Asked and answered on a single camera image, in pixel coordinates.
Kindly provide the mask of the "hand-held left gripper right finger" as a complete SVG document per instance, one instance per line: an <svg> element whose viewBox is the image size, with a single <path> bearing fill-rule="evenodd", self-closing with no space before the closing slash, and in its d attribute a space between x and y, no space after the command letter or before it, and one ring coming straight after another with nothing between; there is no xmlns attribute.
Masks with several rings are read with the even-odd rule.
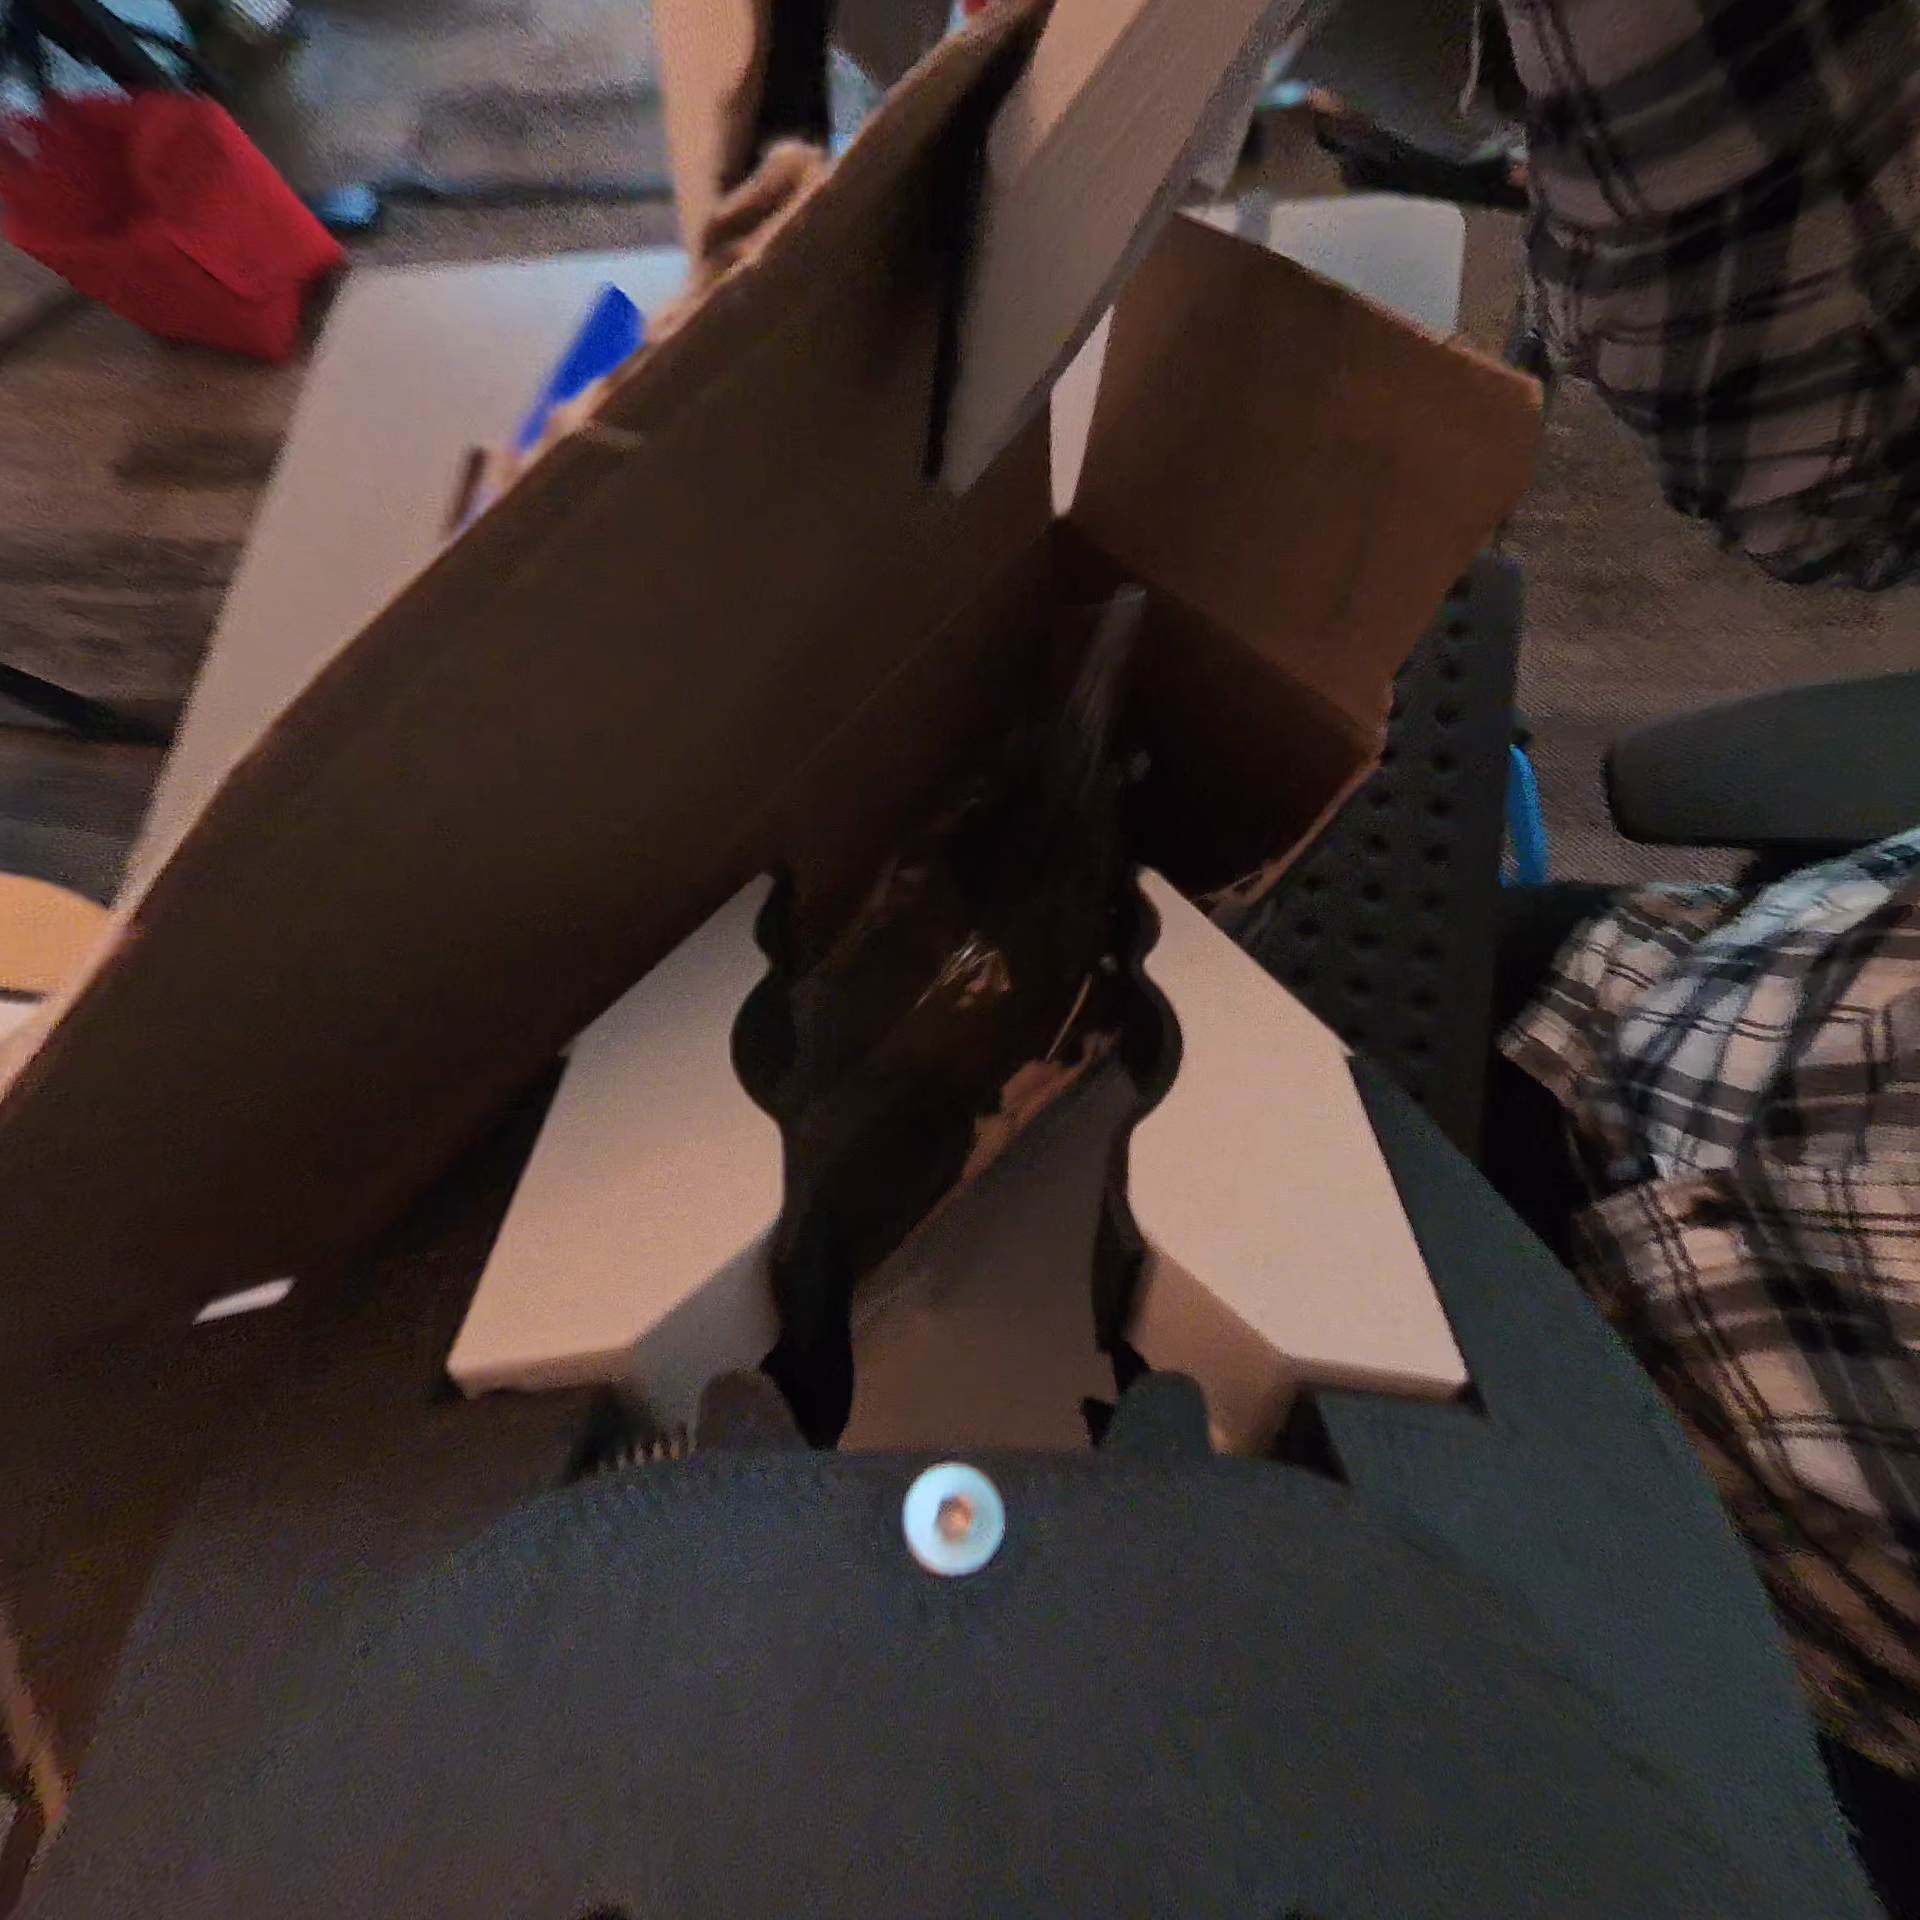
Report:
<svg viewBox="0 0 1920 1920"><path fill-rule="evenodd" d="M1189 1379L1219 1455L1309 1390L1453 1407L1469 1370L1359 1099L1352 1051L1156 871L1142 984L1177 1063L1125 1144L1142 1243L1120 1336Z"/></svg>

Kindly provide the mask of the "black cardboard toy box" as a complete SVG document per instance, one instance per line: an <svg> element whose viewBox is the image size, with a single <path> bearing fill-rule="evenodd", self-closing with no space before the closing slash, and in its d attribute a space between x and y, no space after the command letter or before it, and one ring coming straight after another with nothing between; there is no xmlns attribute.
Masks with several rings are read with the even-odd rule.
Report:
<svg viewBox="0 0 1920 1920"><path fill-rule="evenodd" d="M948 37L675 296L4 1045L4 1613L68 1774L267 1393L271 1339L189 1360L191 1310L343 1275L749 881L787 882L811 969L997 761L1070 609L1145 591L1121 858L1203 910L1257 901L1373 769L1540 390L1172 210L1101 317L1072 505L1061 376L948 491L981 153L1046 13Z"/></svg>

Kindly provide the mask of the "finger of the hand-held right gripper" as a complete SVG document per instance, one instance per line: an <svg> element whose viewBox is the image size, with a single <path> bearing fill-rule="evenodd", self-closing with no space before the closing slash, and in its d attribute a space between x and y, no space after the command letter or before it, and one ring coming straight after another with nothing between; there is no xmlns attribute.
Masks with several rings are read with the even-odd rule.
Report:
<svg viewBox="0 0 1920 1920"><path fill-rule="evenodd" d="M827 168L835 3L660 3L663 128L687 277L723 280Z"/></svg>
<svg viewBox="0 0 1920 1920"><path fill-rule="evenodd" d="M1232 169L1272 62L1312 3L1052 5L981 153L950 335L940 480L972 491L1189 186Z"/></svg>

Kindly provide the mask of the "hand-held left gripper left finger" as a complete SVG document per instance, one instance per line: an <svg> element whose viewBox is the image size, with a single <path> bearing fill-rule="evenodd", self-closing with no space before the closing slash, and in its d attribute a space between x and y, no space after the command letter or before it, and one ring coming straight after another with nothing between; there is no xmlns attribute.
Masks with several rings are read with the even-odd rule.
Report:
<svg viewBox="0 0 1920 1920"><path fill-rule="evenodd" d="M566 1048L448 1349L471 1402L611 1386L689 1433L774 1346L783 1142L733 1063L774 897L749 881Z"/></svg>

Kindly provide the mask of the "black perforated panel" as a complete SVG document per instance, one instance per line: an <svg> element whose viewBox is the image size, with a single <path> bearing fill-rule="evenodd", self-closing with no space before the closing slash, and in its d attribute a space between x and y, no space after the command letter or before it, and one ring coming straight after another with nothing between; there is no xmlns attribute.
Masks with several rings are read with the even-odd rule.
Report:
<svg viewBox="0 0 1920 1920"><path fill-rule="evenodd" d="M1399 1086L1499 1189L1558 1158L1545 1095L1504 1058L1583 895L1505 881L1519 565L1477 555L1391 687L1377 769L1260 903L1252 959Z"/></svg>

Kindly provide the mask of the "clear bag of black bricks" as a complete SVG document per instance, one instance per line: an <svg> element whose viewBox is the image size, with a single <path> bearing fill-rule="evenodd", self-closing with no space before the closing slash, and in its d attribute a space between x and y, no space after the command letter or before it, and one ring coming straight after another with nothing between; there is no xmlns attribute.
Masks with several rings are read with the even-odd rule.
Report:
<svg viewBox="0 0 1920 1920"><path fill-rule="evenodd" d="M1016 1127L1115 943L1120 721L1148 598L1070 609L997 761L883 866L789 997L780 1266L867 1272Z"/></svg>

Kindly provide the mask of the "blue plastic bin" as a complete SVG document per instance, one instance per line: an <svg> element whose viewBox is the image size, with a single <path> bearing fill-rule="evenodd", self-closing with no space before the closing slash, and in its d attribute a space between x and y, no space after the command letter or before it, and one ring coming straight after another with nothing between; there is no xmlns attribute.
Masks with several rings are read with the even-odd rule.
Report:
<svg viewBox="0 0 1920 1920"><path fill-rule="evenodd" d="M534 387L515 430L515 454L531 455L560 411L616 373L635 355L643 336L644 317L638 304L611 281L598 287L557 359Z"/></svg>

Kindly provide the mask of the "red bag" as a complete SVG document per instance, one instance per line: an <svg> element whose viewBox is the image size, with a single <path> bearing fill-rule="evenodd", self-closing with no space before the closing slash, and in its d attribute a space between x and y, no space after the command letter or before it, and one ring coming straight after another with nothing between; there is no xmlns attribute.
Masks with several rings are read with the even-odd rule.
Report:
<svg viewBox="0 0 1920 1920"><path fill-rule="evenodd" d="M164 344L283 366L344 255L211 98L51 94L4 112L3 229L87 299Z"/></svg>

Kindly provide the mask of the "person's right forearm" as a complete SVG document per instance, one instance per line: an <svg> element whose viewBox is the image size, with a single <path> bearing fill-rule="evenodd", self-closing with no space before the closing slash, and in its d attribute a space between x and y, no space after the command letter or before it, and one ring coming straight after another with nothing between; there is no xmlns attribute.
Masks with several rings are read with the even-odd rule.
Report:
<svg viewBox="0 0 1920 1920"><path fill-rule="evenodd" d="M1502 14L1551 359L1768 579L1916 586L1916 5Z"/></svg>

